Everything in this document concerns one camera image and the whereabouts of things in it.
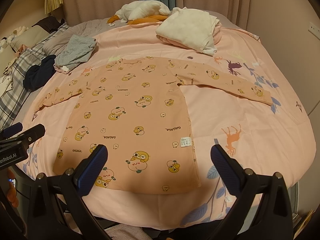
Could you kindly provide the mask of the left hand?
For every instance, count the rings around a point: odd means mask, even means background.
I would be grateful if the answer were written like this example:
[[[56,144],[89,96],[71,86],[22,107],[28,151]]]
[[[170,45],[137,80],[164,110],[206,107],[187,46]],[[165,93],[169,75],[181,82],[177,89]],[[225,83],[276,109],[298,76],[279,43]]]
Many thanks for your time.
[[[16,189],[12,183],[12,181],[15,179],[15,175],[10,169],[8,169],[7,175],[8,175],[8,185],[9,185],[9,189],[7,191],[7,199],[13,208],[17,208],[19,205],[19,201],[17,198]]]

